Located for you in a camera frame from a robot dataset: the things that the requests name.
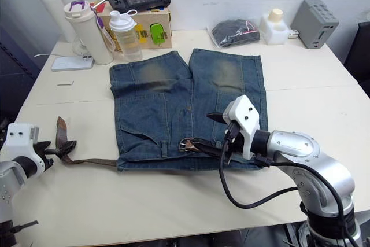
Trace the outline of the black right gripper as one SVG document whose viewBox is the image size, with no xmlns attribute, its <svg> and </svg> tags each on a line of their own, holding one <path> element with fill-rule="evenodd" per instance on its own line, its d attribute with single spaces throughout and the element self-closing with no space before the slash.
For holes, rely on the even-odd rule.
<svg viewBox="0 0 370 247">
<path fill-rule="evenodd" d="M 206 117 L 218 123 L 228 123 L 221 112 L 208 113 Z M 244 139 L 240 131 L 241 126 L 236 121 L 232 121 L 225 131 L 224 143 L 226 144 L 222 144 L 218 148 L 210 143 L 199 143 L 199 149 L 201 152 L 214 157 L 221 157 L 221 155 L 224 154 L 224 157 L 226 158 L 235 152 L 242 153 Z"/>
</svg>

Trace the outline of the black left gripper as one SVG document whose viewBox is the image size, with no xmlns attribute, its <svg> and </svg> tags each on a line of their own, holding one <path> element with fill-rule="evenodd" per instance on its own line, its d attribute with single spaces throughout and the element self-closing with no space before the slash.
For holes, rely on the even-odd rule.
<svg viewBox="0 0 370 247">
<path fill-rule="evenodd" d="M 61 146 L 54 149 L 47 149 L 51 144 L 50 141 L 42 141 L 33 144 L 33 149 L 35 153 L 41 158 L 45 169 L 47 171 L 53 164 L 54 160 L 52 158 L 47 158 L 46 155 L 56 155 L 57 157 L 64 157 L 68 155 L 77 145 L 77 141 L 66 141 Z"/>
</svg>

